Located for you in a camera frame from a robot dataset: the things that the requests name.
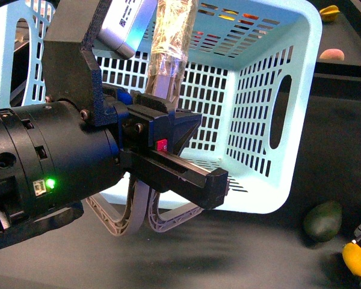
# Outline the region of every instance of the black table surface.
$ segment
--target black table surface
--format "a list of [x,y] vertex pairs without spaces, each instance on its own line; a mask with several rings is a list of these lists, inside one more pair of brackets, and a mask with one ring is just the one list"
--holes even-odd
[[[313,244],[302,218],[330,199],[341,231]],[[312,96],[281,209],[205,211],[164,234],[115,238],[85,204],[72,224],[0,250],[0,288],[358,288],[341,252],[359,223],[361,102]]]

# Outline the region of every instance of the plastic laundry basket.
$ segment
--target plastic laundry basket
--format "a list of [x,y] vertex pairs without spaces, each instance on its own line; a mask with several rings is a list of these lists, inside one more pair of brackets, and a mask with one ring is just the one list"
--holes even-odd
[[[104,82],[144,91],[154,26],[134,59],[97,58]],[[269,213],[288,197],[321,31],[306,1],[200,0],[179,106],[203,113],[203,123],[182,157],[229,171],[219,209]],[[284,97],[286,113],[274,111]],[[270,139],[277,120],[282,130]],[[103,195],[123,202],[126,192],[124,180]],[[161,205],[184,202],[168,192]]]

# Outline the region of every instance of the cable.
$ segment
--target cable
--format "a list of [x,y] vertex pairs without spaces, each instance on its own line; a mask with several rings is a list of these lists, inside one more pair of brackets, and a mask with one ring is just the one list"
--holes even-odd
[[[0,7],[3,7],[5,5],[7,5],[7,4],[11,4],[11,3],[15,2],[15,1],[17,1],[17,0],[0,0]],[[58,6],[60,0],[50,0],[48,2],[51,3],[56,8]]]

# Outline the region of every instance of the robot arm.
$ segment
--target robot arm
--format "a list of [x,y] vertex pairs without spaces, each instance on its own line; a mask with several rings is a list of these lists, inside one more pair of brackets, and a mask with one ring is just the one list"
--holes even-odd
[[[204,209],[223,204],[228,172],[178,157],[200,114],[102,84],[91,48],[111,2],[62,0],[43,57],[53,101],[0,109],[0,248],[77,219],[80,200],[114,186],[125,172]],[[75,29],[74,14],[87,16]],[[38,221],[65,207],[69,213]]]

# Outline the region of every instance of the blue part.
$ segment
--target blue part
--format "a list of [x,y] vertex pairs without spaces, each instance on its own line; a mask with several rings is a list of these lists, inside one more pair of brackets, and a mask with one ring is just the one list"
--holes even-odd
[[132,96],[126,90],[118,89],[117,97],[118,97],[118,101],[121,101],[125,105],[132,104]]

